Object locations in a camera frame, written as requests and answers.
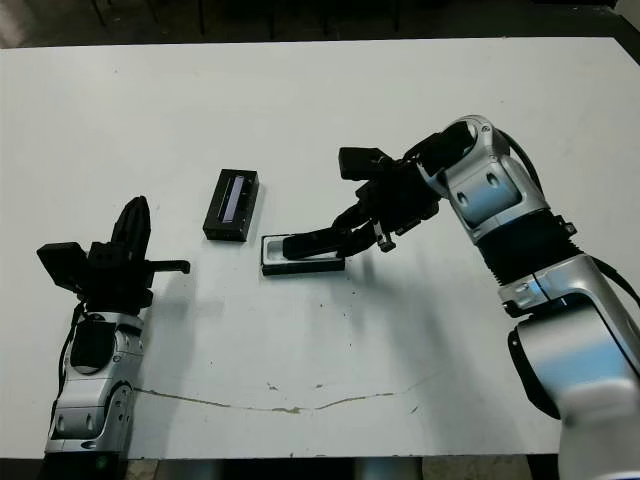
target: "white surface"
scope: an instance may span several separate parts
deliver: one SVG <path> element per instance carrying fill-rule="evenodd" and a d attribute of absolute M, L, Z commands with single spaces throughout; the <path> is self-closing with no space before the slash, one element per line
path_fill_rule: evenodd
<path fill-rule="evenodd" d="M 480 113 L 534 160 L 584 249 L 640 285 L 640 70 L 611 39 L 3 51 L 0 457 L 39 457 L 73 296 L 35 250 L 106 240 L 144 193 L 159 274 L 131 457 L 550 452 L 506 347 L 514 322 L 446 204 L 346 273 L 263 278 L 260 235 L 354 201 L 340 146 L 399 156 Z M 219 170 L 262 182 L 250 239 L 205 240 Z"/>
<path fill-rule="evenodd" d="M 640 30 L 640 2 L 638 0 L 619 0 L 616 5 L 616 12 Z"/>

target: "chair leg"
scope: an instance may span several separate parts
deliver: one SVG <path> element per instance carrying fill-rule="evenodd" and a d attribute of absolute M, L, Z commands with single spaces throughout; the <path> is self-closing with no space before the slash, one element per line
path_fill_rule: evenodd
<path fill-rule="evenodd" d="M 93 9 L 96 12 L 96 15 L 98 15 L 98 20 L 100 20 L 100 25 L 102 25 L 103 27 L 107 26 L 107 23 L 104 21 L 104 17 L 102 16 L 102 12 L 100 11 L 100 8 L 98 8 L 98 3 L 96 2 L 96 0 L 91 0 L 91 5 L 93 5 Z"/>
<path fill-rule="evenodd" d="M 329 7 L 328 0 L 320 0 L 320 8 L 322 9 L 322 33 L 326 37 L 329 35 Z"/>
<path fill-rule="evenodd" d="M 153 17 L 153 21 L 158 23 L 158 12 L 156 12 L 156 7 L 153 5 L 153 0 L 146 0 L 147 6 L 149 7 L 149 11 L 151 12 L 151 16 Z"/>
<path fill-rule="evenodd" d="M 400 0 L 391 0 L 393 9 L 393 30 L 400 30 Z"/>
<path fill-rule="evenodd" d="M 204 0 L 198 0 L 198 25 L 200 35 L 204 35 Z"/>
<path fill-rule="evenodd" d="M 269 0 L 269 39 L 276 36 L 276 0 Z"/>

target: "floor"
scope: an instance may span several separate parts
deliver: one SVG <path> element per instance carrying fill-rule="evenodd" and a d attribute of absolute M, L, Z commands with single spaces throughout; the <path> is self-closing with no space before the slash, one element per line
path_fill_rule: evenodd
<path fill-rule="evenodd" d="M 198 0 L 96 0 L 104 20 L 102 25 L 89 0 L 0 0 L 0 47 L 613 36 L 640 63 L 640 33 L 609 7 L 586 5 L 594 3 L 588 0 L 574 0 L 581 5 L 547 1 L 551 3 L 532 0 L 274 0 L 271 4 L 267 0 L 202 0 L 200 15 Z M 394 19 L 396 6 L 397 25 Z M 554 456 L 425 458 L 422 474 L 426 480 L 530 480 L 532 477 L 534 480 L 552 480 L 557 478 L 554 477 L 555 461 Z M 256 472 L 264 473 L 265 465 L 245 465 L 243 468 L 257 468 Z M 292 464 L 288 465 L 287 468 L 293 468 Z M 38 467 L 38 461 L 0 460 L 0 477 L 28 480 L 36 477 Z M 154 461 L 132 462 L 127 478 L 151 480 L 155 476 L 157 479 L 161 470 L 162 466 L 159 468 Z"/>

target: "black rectangular object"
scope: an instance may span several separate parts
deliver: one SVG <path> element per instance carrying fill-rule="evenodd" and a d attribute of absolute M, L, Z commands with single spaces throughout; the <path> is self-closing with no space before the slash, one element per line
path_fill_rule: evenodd
<path fill-rule="evenodd" d="M 282 242 L 290 235 L 265 235 L 260 249 L 260 266 L 264 276 L 294 273 L 335 272 L 344 270 L 344 258 L 326 254 L 323 257 L 289 260 L 282 254 Z"/>
<path fill-rule="evenodd" d="M 222 169 L 202 226 L 209 240 L 247 240 L 259 185 L 258 172 Z"/>
<path fill-rule="evenodd" d="M 347 230 L 325 228 L 315 232 L 291 235 L 282 241 L 282 253 L 289 260 L 311 257 L 322 253 L 336 252 L 347 238 Z"/>

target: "black box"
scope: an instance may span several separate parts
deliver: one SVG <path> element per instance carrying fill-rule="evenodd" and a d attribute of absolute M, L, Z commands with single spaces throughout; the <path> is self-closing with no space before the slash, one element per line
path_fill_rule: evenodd
<path fill-rule="evenodd" d="M 209 240 L 245 242 L 258 196 L 258 172 L 220 172 L 202 230 Z"/>

